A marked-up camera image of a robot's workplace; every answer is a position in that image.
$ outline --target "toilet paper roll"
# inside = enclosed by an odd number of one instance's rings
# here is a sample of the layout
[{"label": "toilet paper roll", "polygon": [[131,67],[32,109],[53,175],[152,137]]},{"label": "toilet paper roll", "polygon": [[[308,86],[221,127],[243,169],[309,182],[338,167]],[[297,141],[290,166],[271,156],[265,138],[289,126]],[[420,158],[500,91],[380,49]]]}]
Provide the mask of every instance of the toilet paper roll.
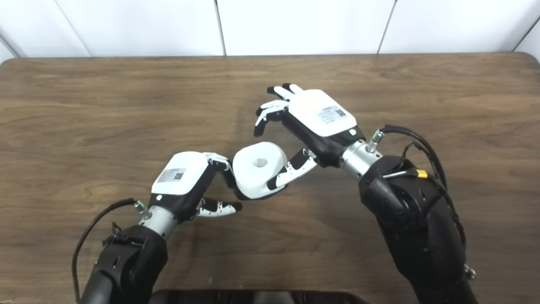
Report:
[{"label": "toilet paper roll", "polygon": [[260,142],[236,153],[233,171],[238,189],[250,199],[276,193],[285,186],[269,190],[266,182],[287,163],[287,156],[276,144]]}]

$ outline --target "black cable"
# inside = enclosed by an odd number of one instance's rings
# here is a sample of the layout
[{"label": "black cable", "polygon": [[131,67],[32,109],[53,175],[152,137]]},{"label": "black cable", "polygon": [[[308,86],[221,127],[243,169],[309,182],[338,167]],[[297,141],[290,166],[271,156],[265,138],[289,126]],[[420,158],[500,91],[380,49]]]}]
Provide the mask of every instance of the black cable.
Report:
[{"label": "black cable", "polygon": [[448,190],[442,185],[442,183],[438,179],[434,179],[432,177],[429,179],[434,182],[437,187],[442,191],[444,198],[446,199],[446,204],[450,209],[452,220],[454,220],[454,223],[456,224],[457,232],[460,234],[461,244],[463,245],[463,248],[466,248],[467,237],[465,236],[465,228],[463,228],[463,225],[460,222],[460,216],[457,214],[456,207],[454,207],[454,202],[452,201]]},{"label": "black cable", "polygon": [[397,125],[386,125],[384,128],[381,129],[381,132],[383,133],[399,133],[404,134],[410,137],[413,137],[417,141],[419,141],[429,152],[428,159],[431,162],[431,165],[434,167],[435,174],[440,178],[442,184],[445,188],[447,188],[446,184],[446,175],[444,174],[444,169],[442,168],[441,161],[439,160],[437,154],[431,147],[431,145],[426,141],[420,134],[412,131],[411,129],[405,128],[405,127],[399,127]]},{"label": "black cable", "polygon": [[[397,166],[397,169],[396,171],[399,171],[401,170],[401,168],[403,167],[403,165],[405,164],[405,159],[407,159],[407,152],[409,151],[409,148],[414,146],[416,149],[424,152],[424,154],[426,155],[426,157],[429,159],[429,152],[424,148],[424,146],[422,146],[421,144],[417,143],[417,142],[411,142],[410,144],[406,145],[405,148],[403,149],[403,152],[401,153],[401,162],[399,164],[399,166]],[[435,169],[435,167],[433,166],[433,164],[431,163],[431,167],[433,168],[433,172],[435,173],[435,175],[437,175],[437,169]]]},{"label": "black cable", "polygon": [[79,303],[80,301],[80,290],[79,290],[79,278],[77,277],[77,258],[79,257],[79,252],[81,247],[83,246],[84,241],[88,237],[88,234],[94,228],[94,226],[101,220],[102,217],[104,217],[107,213],[118,209],[123,206],[127,205],[133,205],[137,201],[133,198],[125,199],[118,201],[114,204],[111,204],[107,208],[105,208],[101,213],[99,213],[96,218],[94,218],[88,227],[84,230],[83,234],[80,236],[80,240],[77,243],[77,246],[75,247],[75,252],[73,252],[73,258],[71,259],[71,276],[73,277],[73,290],[75,291],[75,303]]}]

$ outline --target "label sticker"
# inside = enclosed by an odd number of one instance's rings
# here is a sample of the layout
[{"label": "label sticker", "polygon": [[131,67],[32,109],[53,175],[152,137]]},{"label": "label sticker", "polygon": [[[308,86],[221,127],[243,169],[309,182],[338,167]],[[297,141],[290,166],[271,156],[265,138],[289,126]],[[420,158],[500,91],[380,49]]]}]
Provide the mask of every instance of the label sticker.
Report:
[{"label": "label sticker", "polygon": [[347,114],[336,105],[322,109],[319,112],[318,116],[325,124],[330,124],[335,121],[347,118]]},{"label": "label sticker", "polygon": [[158,179],[158,183],[165,182],[179,182],[184,175],[186,169],[167,169],[163,170],[163,173]]}]

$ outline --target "black robot forearm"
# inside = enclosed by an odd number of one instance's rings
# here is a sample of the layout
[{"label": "black robot forearm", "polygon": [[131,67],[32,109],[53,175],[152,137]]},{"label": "black robot forearm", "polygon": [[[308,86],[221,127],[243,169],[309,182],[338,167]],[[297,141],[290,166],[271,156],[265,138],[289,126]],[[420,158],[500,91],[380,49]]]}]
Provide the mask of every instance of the black robot forearm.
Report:
[{"label": "black robot forearm", "polygon": [[401,175],[414,165],[384,156],[359,182],[362,203],[376,216],[396,267],[421,304],[476,304],[465,275],[465,247],[449,197],[431,179]]}]

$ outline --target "white wall panel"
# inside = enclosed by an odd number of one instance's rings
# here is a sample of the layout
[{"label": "white wall panel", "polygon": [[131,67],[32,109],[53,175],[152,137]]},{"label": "white wall panel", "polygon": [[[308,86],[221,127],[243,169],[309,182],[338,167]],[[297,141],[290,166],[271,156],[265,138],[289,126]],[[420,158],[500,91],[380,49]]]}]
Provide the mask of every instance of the white wall panel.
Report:
[{"label": "white wall panel", "polygon": [[393,0],[218,0],[227,55],[376,53]]},{"label": "white wall panel", "polygon": [[2,62],[15,57],[10,50],[3,44],[2,39],[0,38],[0,64]]},{"label": "white wall panel", "polygon": [[55,0],[0,0],[0,36],[22,57],[89,56]]},{"label": "white wall panel", "polygon": [[512,51],[540,0],[398,0],[381,53]]},{"label": "white wall panel", "polygon": [[213,0],[57,0],[92,56],[223,55]]},{"label": "white wall panel", "polygon": [[531,29],[529,34],[516,48],[516,52],[526,52],[540,61],[540,22]]}]

